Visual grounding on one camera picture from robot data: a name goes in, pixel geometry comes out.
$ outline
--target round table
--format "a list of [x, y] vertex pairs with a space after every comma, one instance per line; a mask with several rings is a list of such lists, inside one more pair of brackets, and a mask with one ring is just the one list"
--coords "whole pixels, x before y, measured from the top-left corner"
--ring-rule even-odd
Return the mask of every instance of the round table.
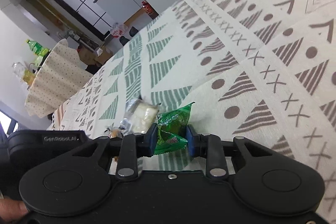
[[62, 39], [51, 50], [29, 89], [25, 102], [28, 114], [42, 118], [54, 112], [91, 77], [81, 68], [77, 51]]

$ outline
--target green candy wrapper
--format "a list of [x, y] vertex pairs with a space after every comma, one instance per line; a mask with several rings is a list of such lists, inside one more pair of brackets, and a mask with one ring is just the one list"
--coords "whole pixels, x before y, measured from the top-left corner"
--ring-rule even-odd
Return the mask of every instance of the green candy wrapper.
[[184, 137], [192, 104], [194, 102], [157, 115], [157, 143], [154, 155], [184, 149], [187, 146], [188, 141]]

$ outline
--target silver screw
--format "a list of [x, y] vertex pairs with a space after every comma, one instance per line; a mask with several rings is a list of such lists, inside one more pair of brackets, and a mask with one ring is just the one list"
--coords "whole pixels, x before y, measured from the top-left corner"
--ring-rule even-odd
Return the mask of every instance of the silver screw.
[[118, 171], [118, 174], [122, 177], [129, 177], [134, 174], [134, 170], [131, 168], [122, 168]]
[[222, 177], [226, 175], [226, 171], [222, 168], [214, 168], [210, 170], [210, 175], [214, 177]]
[[168, 175], [168, 178], [169, 178], [169, 179], [177, 179], [177, 175], [175, 175], [175, 174], [170, 174], [170, 175]]

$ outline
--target black shoe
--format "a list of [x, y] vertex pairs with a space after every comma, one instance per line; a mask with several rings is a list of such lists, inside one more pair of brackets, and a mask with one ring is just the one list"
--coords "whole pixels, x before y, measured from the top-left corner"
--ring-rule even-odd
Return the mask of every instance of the black shoe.
[[119, 38], [119, 41], [120, 41], [120, 43], [121, 43], [123, 46], [125, 46], [126, 43], [129, 42], [129, 39], [126, 38], [126, 37], [124, 37], [124, 36], [122, 36], [122, 37]]
[[130, 35], [131, 37], [133, 37], [133, 36], [135, 36], [138, 32], [139, 32], [138, 29], [132, 27], [132, 28], [129, 30], [129, 35]]

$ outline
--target tablecloth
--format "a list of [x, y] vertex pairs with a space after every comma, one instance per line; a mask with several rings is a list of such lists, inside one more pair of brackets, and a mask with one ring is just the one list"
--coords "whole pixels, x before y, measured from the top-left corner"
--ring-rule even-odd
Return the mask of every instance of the tablecloth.
[[[96, 138], [139, 94], [164, 110], [195, 101], [189, 123], [198, 133], [242, 135], [317, 170], [318, 212], [336, 223], [335, 1], [179, 0], [71, 98], [61, 126]], [[205, 166], [186, 150], [138, 164]]]
[[76, 50], [62, 39], [51, 50], [29, 89], [25, 107], [30, 116], [53, 113], [92, 77], [81, 68]]

